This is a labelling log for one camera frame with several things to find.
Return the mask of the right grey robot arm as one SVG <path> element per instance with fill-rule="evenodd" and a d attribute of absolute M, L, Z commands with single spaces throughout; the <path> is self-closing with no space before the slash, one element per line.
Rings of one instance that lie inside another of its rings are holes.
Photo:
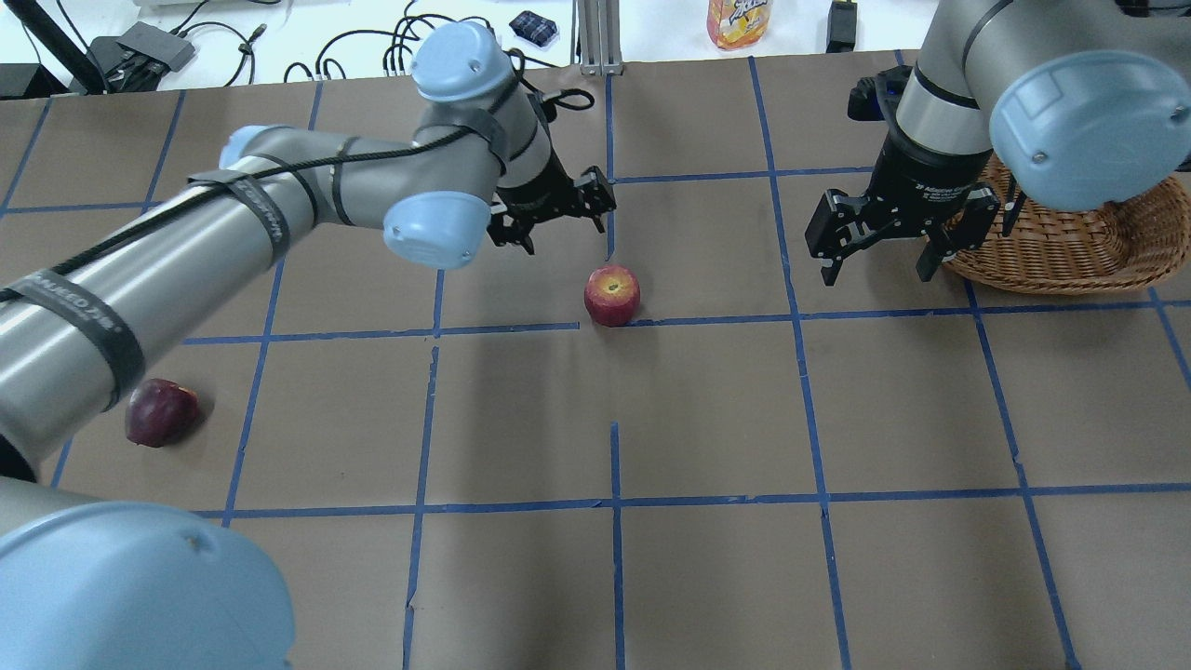
<path fill-rule="evenodd" d="M 888 129 L 859 196 L 825 190 L 807 251 L 833 286 L 852 255 L 917 240 L 929 281 L 1016 212 L 983 182 L 1010 173 L 1010 203 L 1100 208 L 1187 169 L 1187 18 L 1116 1 L 942 1 L 916 62 L 860 79 L 848 117 Z"/>

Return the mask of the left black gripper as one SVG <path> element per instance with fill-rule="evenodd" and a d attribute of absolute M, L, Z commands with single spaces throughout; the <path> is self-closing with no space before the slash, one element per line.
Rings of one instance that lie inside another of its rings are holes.
<path fill-rule="evenodd" d="M 587 167 L 573 179 L 553 155 L 535 179 L 515 187 L 497 187 L 498 202 L 490 209 L 488 238 L 495 248 L 520 248 L 535 255 L 531 233 L 540 223 L 557 218 L 584 218 L 600 234 L 605 217 L 617 207 L 615 190 L 599 167 Z"/>

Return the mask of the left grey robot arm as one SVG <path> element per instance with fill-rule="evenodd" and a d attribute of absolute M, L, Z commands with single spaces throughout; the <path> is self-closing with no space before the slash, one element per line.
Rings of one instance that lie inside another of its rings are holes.
<path fill-rule="evenodd" d="M 411 73 L 412 140 L 238 129 L 161 207 L 4 288 L 5 669 L 287 669 L 292 596 L 257 544 L 174 506 L 49 488 L 40 463 L 320 224 L 378 228 L 445 271 L 482 242 L 532 251 L 537 224 L 615 209 L 598 167 L 565 170 L 551 98 L 490 30 L 435 29 Z"/>

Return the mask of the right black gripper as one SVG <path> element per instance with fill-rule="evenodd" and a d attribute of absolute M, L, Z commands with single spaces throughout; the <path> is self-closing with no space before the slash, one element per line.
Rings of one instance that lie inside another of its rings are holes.
<path fill-rule="evenodd" d="M 973 217 L 962 217 L 952 228 L 947 224 L 964 209 L 971 186 L 992 154 L 990 148 L 977 154 L 940 154 L 911 140 L 890 120 L 863 195 L 825 190 L 807 224 L 807 251 L 819 261 L 823 283 L 836 283 L 852 253 L 883 238 L 919 234 L 927 234 L 928 242 L 916 273 L 929 283 L 944 262 L 978 242 Z"/>

